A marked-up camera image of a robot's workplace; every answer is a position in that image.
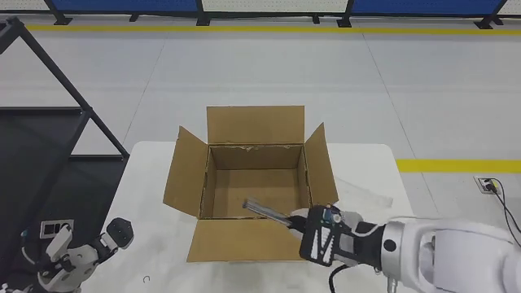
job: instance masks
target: gray floor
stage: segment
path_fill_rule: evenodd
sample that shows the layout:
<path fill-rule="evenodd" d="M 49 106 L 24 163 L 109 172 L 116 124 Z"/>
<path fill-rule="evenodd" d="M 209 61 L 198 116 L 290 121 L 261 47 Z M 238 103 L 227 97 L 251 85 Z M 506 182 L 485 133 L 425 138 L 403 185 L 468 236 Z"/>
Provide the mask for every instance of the gray floor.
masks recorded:
<path fill-rule="evenodd" d="M 118 24 L 122 19 L 90 17 L 75 23 Z M 399 20 L 358 20 L 355 26 L 433 27 Z M 436 27 L 474 26 L 450 21 Z M 325 122 L 329 142 L 384 143 L 397 159 L 521 159 L 521 37 L 34 35 L 129 150 L 143 140 L 172 141 L 179 125 L 206 138 L 208 105 L 304 104 L 307 134 Z M 0 56 L 0 105 L 73 104 L 21 40 Z M 78 152 L 114 150 L 89 125 Z M 461 216 L 505 226 L 501 205 L 479 193 L 473 176 L 402 174 L 419 216 Z M 496 176 L 506 187 L 512 212 L 521 218 L 521 177 Z"/>

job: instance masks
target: table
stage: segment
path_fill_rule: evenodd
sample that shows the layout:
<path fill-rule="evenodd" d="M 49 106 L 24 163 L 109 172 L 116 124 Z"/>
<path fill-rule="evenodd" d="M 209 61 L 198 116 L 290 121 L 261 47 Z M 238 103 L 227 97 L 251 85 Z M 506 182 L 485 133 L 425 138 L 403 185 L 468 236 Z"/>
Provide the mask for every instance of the table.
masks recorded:
<path fill-rule="evenodd" d="M 90 292 L 327 293 L 326 268 L 309 262 L 186 263 L 196 219 L 162 204 L 175 142 L 139 142 L 107 215 L 132 221 L 135 238 L 83 283 Z M 366 221 L 412 215 L 391 149 L 379 144 L 328 144 L 338 206 Z M 386 207 L 392 198 L 392 206 Z M 386 278 L 366 265 L 335 276 L 337 292 L 386 291 Z M 402 286 L 400 293 L 413 292 Z"/>

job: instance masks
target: open cardboard box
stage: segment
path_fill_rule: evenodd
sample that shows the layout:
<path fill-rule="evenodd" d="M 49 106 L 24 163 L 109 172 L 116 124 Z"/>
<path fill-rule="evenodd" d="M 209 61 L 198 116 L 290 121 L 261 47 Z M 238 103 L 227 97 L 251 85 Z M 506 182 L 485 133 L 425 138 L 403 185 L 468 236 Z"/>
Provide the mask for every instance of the open cardboard box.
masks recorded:
<path fill-rule="evenodd" d="M 208 107 L 207 122 L 208 144 L 179 128 L 164 191 L 199 219 L 187 261 L 300 260 L 284 225 L 242 205 L 289 214 L 336 202 L 324 124 L 304 142 L 304 107 Z"/>

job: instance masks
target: wall socket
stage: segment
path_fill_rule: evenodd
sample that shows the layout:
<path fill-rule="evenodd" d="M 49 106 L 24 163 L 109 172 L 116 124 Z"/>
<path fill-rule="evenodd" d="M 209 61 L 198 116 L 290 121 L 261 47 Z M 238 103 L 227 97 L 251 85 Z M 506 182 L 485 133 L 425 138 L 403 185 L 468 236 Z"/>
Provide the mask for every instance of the wall socket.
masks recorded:
<path fill-rule="evenodd" d="M 74 220 L 43 221 L 40 224 L 40 238 L 55 237 L 64 225 L 69 225 L 74 230 Z"/>
<path fill-rule="evenodd" d="M 496 187 L 497 194 L 501 194 L 501 188 L 497 184 L 497 181 L 492 179 L 491 177 L 480 177 L 480 176 L 474 176 L 475 184 L 478 185 L 479 191 L 481 191 L 484 195 L 494 195 L 494 193 L 487 189 L 486 185 L 492 184 Z"/>

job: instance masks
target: floor tape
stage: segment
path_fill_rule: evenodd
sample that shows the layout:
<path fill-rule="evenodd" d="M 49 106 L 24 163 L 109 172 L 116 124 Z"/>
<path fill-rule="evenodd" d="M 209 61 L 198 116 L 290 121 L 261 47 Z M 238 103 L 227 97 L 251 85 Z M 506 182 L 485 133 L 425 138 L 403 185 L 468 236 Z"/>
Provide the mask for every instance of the floor tape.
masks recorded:
<path fill-rule="evenodd" d="M 521 160 L 396 160 L 402 173 L 521 173 Z"/>
<path fill-rule="evenodd" d="M 145 26 L 145 25 L 26 25 L 30 31 L 51 32 L 139 32 L 139 33 L 365 33 L 409 35 L 521 36 L 521 29 L 452 28 L 329 28 L 295 26 Z"/>

